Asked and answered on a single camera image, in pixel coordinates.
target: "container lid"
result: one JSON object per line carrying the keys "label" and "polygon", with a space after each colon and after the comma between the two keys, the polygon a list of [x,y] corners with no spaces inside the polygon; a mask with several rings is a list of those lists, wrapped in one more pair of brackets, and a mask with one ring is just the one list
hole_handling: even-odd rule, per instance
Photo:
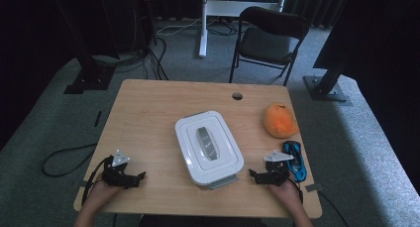
{"label": "container lid", "polygon": [[182,118],[176,136],[192,180],[199,185],[235,175],[244,158],[223,117],[207,111]]}

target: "gray carpet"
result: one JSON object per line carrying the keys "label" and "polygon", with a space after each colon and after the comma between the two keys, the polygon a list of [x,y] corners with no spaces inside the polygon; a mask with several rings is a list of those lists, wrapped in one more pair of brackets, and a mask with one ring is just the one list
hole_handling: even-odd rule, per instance
{"label": "gray carpet", "polygon": [[[179,23],[169,21],[159,25]],[[214,29],[228,32],[222,27]],[[199,35],[196,30],[182,30],[160,36],[167,45],[161,61],[167,76],[170,80],[227,82],[235,37],[210,34],[207,57],[198,58]],[[420,226],[419,195],[357,84],[344,76],[339,79],[353,106],[313,101],[310,97],[302,77],[325,73],[312,65],[328,35],[329,31],[311,29],[287,84],[315,181],[325,186],[322,193],[337,206],[350,226]],[[163,43],[158,41],[152,50],[159,57]],[[74,59],[57,72],[0,153],[0,226],[71,226],[77,214],[72,203],[88,162],[66,176],[53,178],[42,174],[43,160],[57,150],[96,143],[124,79],[156,78],[156,63],[148,56],[143,62],[119,66],[106,91],[64,95],[79,70]],[[234,82],[282,84],[282,78],[276,79],[276,75],[270,68],[256,69],[243,63],[235,72]],[[99,111],[102,119],[95,126]],[[93,149],[57,156],[47,168],[54,173],[70,170]],[[320,199],[323,215],[313,220],[314,224],[344,226],[332,205]],[[112,218],[113,214],[100,214],[97,226],[112,226]],[[119,214],[116,226],[138,226],[139,220],[140,215]],[[291,226],[289,219],[263,222],[268,226]]]}

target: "chair backrest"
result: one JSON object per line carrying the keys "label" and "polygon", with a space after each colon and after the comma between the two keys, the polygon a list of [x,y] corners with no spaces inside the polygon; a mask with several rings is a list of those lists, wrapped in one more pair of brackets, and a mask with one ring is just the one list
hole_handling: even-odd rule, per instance
{"label": "chair backrest", "polygon": [[309,31],[309,23],[303,17],[272,11],[261,7],[249,7],[240,15],[240,23],[247,21],[275,35],[303,40]]}

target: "human arm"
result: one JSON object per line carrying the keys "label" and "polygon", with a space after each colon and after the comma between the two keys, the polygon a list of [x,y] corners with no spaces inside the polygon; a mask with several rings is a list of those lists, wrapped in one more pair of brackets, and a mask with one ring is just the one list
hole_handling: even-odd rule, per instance
{"label": "human arm", "polygon": [[268,189],[284,205],[290,213],[296,227],[312,227],[302,203],[300,202],[299,192],[294,183],[287,180],[281,186],[270,184]]}
{"label": "human arm", "polygon": [[99,210],[122,189],[121,186],[110,186],[105,181],[98,180],[101,175],[98,175],[96,182],[83,203],[74,222],[74,227],[94,226],[95,216]]}

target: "black folding chair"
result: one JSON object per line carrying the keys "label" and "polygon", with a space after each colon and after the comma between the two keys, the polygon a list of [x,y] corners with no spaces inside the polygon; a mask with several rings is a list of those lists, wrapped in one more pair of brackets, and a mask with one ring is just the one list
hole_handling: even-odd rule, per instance
{"label": "black folding chair", "polygon": [[[252,26],[242,35],[244,22]],[[232,61],[229,83],[232,83],[239,60],[281,70],[287,70],[283,86],[293,69],[300,45],[309,31],[309,23],[303,17],[271,11],[261,7],[245,9],[239,18],[239,33]]]}

